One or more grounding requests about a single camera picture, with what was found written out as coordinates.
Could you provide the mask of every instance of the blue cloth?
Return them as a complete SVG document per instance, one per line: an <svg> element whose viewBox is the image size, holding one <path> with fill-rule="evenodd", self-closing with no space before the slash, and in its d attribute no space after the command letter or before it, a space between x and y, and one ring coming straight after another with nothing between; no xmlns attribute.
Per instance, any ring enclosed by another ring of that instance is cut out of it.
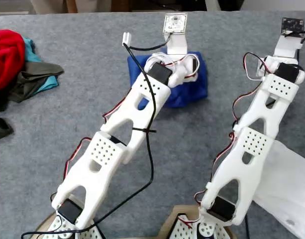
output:
<svg viewBox="0 0 305 239"><path fill-rule="evenodd" d="M34 48L35 48L34 42L31 39L26 38L26 37L23 37L23 40L25 42L25 61L41 62L39 57L34 52ZM53 87L56 87L56 86L58 86L58 82L56 80L56 77L55 76L50 76L50 77L47 78L44 85L42 85L35 92L35 94L37 94L38 92L41 92L41 91L52 89Z"/></svg>
<svg viewBox="0 0 305 239"><path fill-rule="evenodd" d="M196 54L200 60L199 76L195 82L186 82L182 85L178 85L171 89L171 94L164 104L168 108L185 107L187 104L198 101L202 98L207 97L207 76L206 76L206 65L202 59L201 53L198 51L190 51L189 53ZM151 55L136 56L140 65L144 67L147 59ZM128 67L130 74L130 85L136 81L140 74L140 69L131 57L128 57ZM138 109L145 108L148 100L143 98L138 105Z"/></svg>

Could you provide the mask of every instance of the red cloth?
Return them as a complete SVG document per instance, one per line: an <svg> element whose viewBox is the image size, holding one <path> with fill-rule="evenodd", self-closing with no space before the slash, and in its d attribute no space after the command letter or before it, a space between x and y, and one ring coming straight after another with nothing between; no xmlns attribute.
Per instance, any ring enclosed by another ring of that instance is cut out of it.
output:
<svg viewBox="0 0 305 239"><path fill-rule="evenodd" d="M21 71L25 61L25 43L20 34L0 30L0 90Z"/></svg>

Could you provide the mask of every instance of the gray carpet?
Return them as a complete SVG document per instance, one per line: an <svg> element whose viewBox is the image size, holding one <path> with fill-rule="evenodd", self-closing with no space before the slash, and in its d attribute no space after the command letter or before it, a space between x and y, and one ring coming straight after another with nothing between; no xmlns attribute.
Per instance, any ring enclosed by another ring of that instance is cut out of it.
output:
<svg viewBox="0 0 305 239"><path fill-rule="evenodd" d="M209 178L212 159L229 142L233 99L256 85L244 74L242 56L246 51L272 54L282 16L305 19L305 12L189 13L189 49L206 60L209 96L184 109L161 110L153 124L158 133L151 135L155 181L101 223L108 239L156 235L174 205L194 203L194 192ZM49 196L61 182L65 160L82 137L99 130L102 113L129 88L122 33L130 31L135 46L156 45L163 41L163 20L164 13L0 16L0 28L32 38L44 61L65 69L59 87L0 113L15 129L0 140L0 239L18 239L53 212ZM305 68L305 44L301 63ZM240 103L237 111L244 112L250 101ZM121 130L117 136L126 139L127 133L129 129ZM278 140L305 157L305 82ZM142 144L117 171L98 215L145 184L148 176ZM254 203L249 223L252 239L295 238ZM245 238L244 225L233 230Z"/></svg>

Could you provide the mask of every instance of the cable tie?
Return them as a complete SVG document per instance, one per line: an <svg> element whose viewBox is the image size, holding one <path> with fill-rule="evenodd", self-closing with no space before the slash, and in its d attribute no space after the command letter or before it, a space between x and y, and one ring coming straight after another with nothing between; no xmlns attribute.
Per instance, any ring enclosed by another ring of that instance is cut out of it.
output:
<svg viewBox="0 0 305 239"><path fill-rule="evenodd" d="M142 132L149 132L149 133L156 133L157 131L156 130L153 130L153 129L147 129L147 128L132 128L133 130L138 130L138 131L142 131Z"/></svg>

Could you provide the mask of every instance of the pile of clothes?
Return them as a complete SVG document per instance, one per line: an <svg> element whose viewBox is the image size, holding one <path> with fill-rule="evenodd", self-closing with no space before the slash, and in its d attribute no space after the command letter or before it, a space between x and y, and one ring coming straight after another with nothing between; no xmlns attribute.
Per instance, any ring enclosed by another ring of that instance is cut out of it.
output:
<svg viewBox="0 0 305 239"><path fill-rule="evenodd" d="M42 62L31 39L11 30L0 30L0 111L8 101L22 102L41 91L58 86L59 65ZM13 132L0 118L0 138Z"/></svg>

